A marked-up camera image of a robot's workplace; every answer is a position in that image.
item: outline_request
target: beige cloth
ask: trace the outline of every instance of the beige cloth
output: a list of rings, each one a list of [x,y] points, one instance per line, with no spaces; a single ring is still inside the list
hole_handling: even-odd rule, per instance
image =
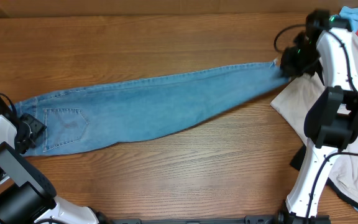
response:
[[[353,34],[352,50],[358,74],[358,36]],[[293,80],[272,102],[275,108],[298,133],[306,144],[303,132],[305,116],[325,87],[318,75],[302,77]],[[358,138],[347,147],[349,152],[358,153]],[[340,156],[336,161],[329,178],[334,185],[346,196],[358,203],[358,157]]]

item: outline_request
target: jeans back pocket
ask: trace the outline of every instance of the jeans back pocket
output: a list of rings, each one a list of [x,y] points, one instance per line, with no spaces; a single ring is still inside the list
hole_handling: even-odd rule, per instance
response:
[[[89,125],[80,109],[44,109],[45,134],[44,152],[79,141]]]

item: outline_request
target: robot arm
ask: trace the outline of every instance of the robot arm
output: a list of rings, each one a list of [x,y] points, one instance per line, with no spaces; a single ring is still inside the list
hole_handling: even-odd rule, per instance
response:
[[[328,15],[328,13],[315,11],[314,14],[308,16],[306,20],[308,36],[305,36],[306,40],[299,42],[300,44],[297,46],[298,52],[303,51],[304,54],[319,57],[322,67],[322,71],[320,71],[322,72],[322,82],[326,89],[305,118],[305,134],[308,137],[306,156],[295,186],[285,201],[287,220],[289,220],[285,223],[294,223],[296,219],[316,217],[319,198],[328,175],[339,156],[330,158],[322,169],[314,190],[310,213],[306,217],[311,189],[320,167],[327,156],[346,150],[347,145],[354,142],[358,137],[358,99],[348,82],[344,51],[340,43],[331,34],[325,30],[310,28],[313,27],[313,24],[325,25],[325,28],[330,28],[327,29],[330,33],[336,35],[345,44],[349,56],[352,82],[358,90],[358,75],[352,53],[352,33],[344,26],[330,24],[335,18],[329,19]],[[315,46],[318,54],[311,52],[311,45]],[[302,56],[296,57],[298,57],[296,60],[292,60],[295,63],[289,65],[287,61],[284,62],[282,67],[296,67],[302,64],[299,61],[305,61],[299,58]],[[349,114],[338,113],[338,109],[343,106],[349,110]]]
[[[0,223],[110,223],[102,213],[57,196],[52,183],[15,150],[19,146],[25,153],[26,142],[34,142],[45,128],[29,114],[17,119],[0,98],[0,185],[14,181],[0,194]]]

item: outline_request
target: wooden table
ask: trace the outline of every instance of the wooden table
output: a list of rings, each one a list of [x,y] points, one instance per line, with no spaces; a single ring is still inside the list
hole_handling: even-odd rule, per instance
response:
[[[0,19],[0,92],[20,101],[54,90],[264,62],[275,34],[306,14]],[[284,48],[298,30],[285,34]],[[111,218],[217,218],[275,213],[302,143],[269,106],[275,90],[154,141],[29,160],[65,199]],[[325,188],[319,214],[358,223]]]

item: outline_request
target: blue jeans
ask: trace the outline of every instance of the blue jeans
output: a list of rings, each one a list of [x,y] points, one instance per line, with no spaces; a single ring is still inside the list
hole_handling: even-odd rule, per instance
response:
[[[27,156],[87,152],[194,126],[288,82],[273,63],[62,90],[16,104],[47,125]]]

